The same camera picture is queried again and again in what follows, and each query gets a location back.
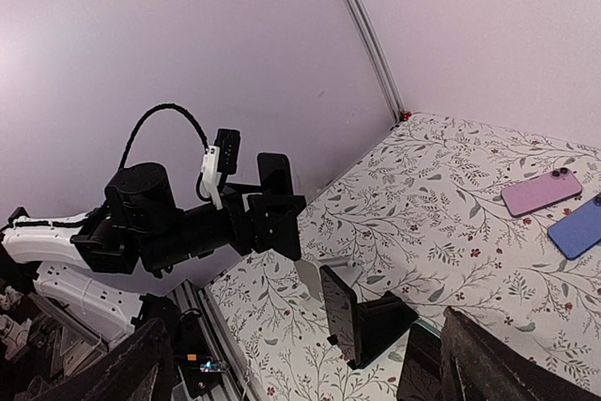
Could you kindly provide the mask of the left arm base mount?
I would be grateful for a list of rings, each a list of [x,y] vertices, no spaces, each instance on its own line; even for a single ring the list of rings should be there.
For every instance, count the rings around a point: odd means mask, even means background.
[[[141,311],[131,323],[138,328],[153,318],[163,321],[173,350],[175,388],[191,400],[209,396],[223,383],[229,364],[209,350],[200,327],[201,311],[192,307],[182,312],[171,300],[151,294],[140,300]]]

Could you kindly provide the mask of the black phone teal edge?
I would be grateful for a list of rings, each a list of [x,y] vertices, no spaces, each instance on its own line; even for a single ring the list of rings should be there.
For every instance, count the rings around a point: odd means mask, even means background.
[[[438,401],[441,392],[441,339],[438,331],[422,321],[408,333],[403,367],[396,391],[400,401]]]

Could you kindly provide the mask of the small black phone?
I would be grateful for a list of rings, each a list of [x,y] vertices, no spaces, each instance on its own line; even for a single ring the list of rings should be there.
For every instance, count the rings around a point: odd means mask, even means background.
[[[291,261],[301,259],[297,217],[306,207],[302,195],[295,195],[289,159],[284,154],[257,156],[262,193],[257,207],[257,250],[273,250]]]

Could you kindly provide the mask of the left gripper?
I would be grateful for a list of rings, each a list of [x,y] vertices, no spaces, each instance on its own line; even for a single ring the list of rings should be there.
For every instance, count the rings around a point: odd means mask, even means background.
[[[252,227],[244,194],[252,194],[247,198]],[[131,274],[141,263],[161,277],[176,264],[225,245],[241,255],[252,248],[258,254],[301,255],[298,216],[306,200],[285,181],[226,182],[221,208],[206,203],[183,210],[176,206],[166,169],[144,162],[117,170],[104,195],[103,205],[70,238],[96,273]]]

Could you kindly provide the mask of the white folding stand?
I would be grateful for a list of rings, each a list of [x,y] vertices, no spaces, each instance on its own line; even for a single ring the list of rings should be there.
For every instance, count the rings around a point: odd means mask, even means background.
[[[364,273],[357,260],[341,256],[314,260],[303,258],[295,263],[295,270],[308,295],[316,301],[323,300],[325,277],[336,280],[338,285],[352,288]]]

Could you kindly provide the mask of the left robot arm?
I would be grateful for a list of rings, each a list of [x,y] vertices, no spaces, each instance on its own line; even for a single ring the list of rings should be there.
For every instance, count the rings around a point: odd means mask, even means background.
[[[213,203],[188,210],[176,206],[156,162],[117,170],[104,203],[88,213],[41,220],[18,208],[1,230],[2,278],[25,295],[63,302],[70,317],[109,345],[154,318],[174,331],[179,310],[170,300],[111,287],[100,276],[142,266],[161,277],[224,246],[243,256],[274,251],[299,260],[305,198],[293,191],[284,155],[262,153],[258,166],[258,184],[225,183]]]

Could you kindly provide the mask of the black folding phone stand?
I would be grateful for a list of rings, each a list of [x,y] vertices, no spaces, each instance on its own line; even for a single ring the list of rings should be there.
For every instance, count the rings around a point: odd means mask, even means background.
[[[379,299],[351,304],[351,356],[347,365],[363,369],[391,347],[418,320],[415,310],[386,291]]]

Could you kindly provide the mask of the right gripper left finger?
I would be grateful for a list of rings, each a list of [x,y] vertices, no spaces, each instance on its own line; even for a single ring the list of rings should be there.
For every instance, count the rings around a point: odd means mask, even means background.
[[[75,376],[29,394],[29,400],[169,400],[174,359],[164,322],[151,319]]]

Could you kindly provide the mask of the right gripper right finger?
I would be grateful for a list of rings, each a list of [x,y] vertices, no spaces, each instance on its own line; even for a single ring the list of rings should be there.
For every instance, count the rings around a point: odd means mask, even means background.
[[[596,395],[530,362],[450,307],[441,340],[443,400],[594,400]]]

